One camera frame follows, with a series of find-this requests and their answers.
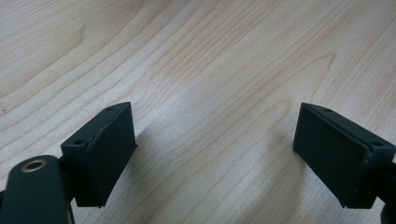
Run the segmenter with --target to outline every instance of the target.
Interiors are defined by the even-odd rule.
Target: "wood grain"
[[[0,188],[102,108],[138,150],[77,223],[379,223],[291,144],[301,102],[396,143],[392,0],[0,2]]]

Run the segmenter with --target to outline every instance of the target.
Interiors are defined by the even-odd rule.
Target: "light wood surface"
[[[0,189],[130,101],[139,148],[77,223],[379,223],[291,144],[301,102],[396,143],[394,0],[2,0]]]

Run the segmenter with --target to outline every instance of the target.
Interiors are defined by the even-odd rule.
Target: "hole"
[[[78,140],[75,141],[75,144],[76,144],[76,145],[81,145],[81,144],[83,144],[84,142],[85,142],[84,139],[78,139]]]
[[[43,160],[30,161],[30,162],[28,162],[28,163],[26,163],[26,164],[24,164],[22,166],[22,170],[25,173],[29,173],[29,172],[33,172],[33,171],[36,171],[36,170],[39,170],[39,169],[43,168],[46,164],[47,164],[47,162],[43,161]]]
[[[380,142],[372,142],[373,145],[375,145],[376,147],[382,147],[382,143]]]

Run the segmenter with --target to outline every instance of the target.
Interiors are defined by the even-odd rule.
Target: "black rectangular block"
[[[78,206],[104,206],[137,148],[130,103],[110,106],[62,143]]]
[[[328,108],[302,104],[293,149],[349,208],[370,208],[376,170],[391,164],[395,146]]]

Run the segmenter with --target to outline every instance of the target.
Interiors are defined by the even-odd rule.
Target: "black plastic part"
[[[375,177],[373,190],[387,204],[389,210],[394,211],[393,218],[396,219],[396,164],[392,163],[387,169]]]
[[[78,206],[105,206],[137,148],[131,104],[104,109],[61,147]]]
[[[0,223],[74,223],[57,158],[33,157],[12,168]]]
[[[371,208],[396,147],[328,108],[302,104],[293,149],[348,208]]]
[[[396,223],[396,209],[385,204],[384,209],[381,213],[381,223],[382,224],[395,224]]]
[[[61,167],[62,180],[64,181],[66,200],[71,203],[72,200],[75,198],[75,181],[73,179],[72,172],[66,168],[66,162],[64,160],[64,157],[59,158],[58,162]]]
[[[4,191],[0,192],[0,211],[1,211],[1,205],[3,204],[3,196],[4,196]]]

